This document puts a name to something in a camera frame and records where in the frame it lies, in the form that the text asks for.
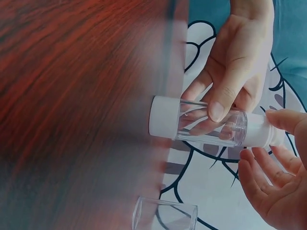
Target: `wooden table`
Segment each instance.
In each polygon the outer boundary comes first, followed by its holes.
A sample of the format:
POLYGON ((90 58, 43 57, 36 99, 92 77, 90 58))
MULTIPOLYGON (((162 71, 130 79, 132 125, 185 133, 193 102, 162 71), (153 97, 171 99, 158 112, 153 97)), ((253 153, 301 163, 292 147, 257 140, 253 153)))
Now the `wooden table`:
POLYGON ((129 230, 157 198, 188 0, 0 0, 0 229, 129 230))

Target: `plastic tube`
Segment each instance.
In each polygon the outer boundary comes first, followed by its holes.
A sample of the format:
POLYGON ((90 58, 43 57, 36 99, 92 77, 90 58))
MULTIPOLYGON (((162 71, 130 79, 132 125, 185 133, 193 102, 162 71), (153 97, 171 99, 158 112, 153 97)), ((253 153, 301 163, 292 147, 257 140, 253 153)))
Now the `plastic tube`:
POLYGON ((232 109, 219 123, 208 117, 208 104, 156 96, 149 133, 153 136, 210 145, 268 147, 282 145, 284 131, 266 116, 232 109))

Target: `teal fabric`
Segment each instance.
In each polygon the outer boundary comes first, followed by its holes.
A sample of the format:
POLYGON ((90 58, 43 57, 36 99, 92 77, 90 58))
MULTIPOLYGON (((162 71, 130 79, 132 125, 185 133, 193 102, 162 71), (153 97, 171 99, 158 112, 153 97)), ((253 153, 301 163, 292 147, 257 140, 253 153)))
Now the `teal fabric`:
MULTIPOLYGON (((307 106, 307 0, 273 0, 272 54, 282 76, 307 106)), ((189 23, 210 22, 218 32, 230 12, 229 0, 190 0, 189 23)))

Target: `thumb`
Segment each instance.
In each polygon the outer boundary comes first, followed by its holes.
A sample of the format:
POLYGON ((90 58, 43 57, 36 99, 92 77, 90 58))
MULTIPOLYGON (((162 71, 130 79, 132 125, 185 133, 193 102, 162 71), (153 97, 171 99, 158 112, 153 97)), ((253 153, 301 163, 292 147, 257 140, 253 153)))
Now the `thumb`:
POLYGON ((209 117, 212 121, 220 122, 227 115, 246 82, 245 73, 247 71, 242 68, 226 70, 223 81, 214 90, 209 103, 209 117))
POLYGON ((292 135, 294 135, 295 129, 298 125, 303 120, 307 119, 307 114, 288 109, 282 109, 279 111, 268 110, 266 116, 273 126, 285 130, 292 135))

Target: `cartoon print fabric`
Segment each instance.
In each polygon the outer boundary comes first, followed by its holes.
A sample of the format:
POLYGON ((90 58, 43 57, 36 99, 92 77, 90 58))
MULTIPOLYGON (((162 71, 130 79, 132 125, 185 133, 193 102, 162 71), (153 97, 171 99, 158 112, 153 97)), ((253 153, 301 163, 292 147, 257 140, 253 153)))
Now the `cartoon print fabric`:
MULTIPOLYGON (((189 25, 182 91, 203 69, 215 36, 216 31, 208 22, 195 21, 189 25)), ((280 74, 272 55, 263 96, 254 113, 264 114, 267 109, 282 108, 306 111, 296 92, 280 74)), ((296 154, 294 137, 286 132, 285 144, 296 154)), ((161 199, 198 205, 196 230, 274 229, 260 218, 243 193, 237 172, 241 149, 174 141, 161 199)))

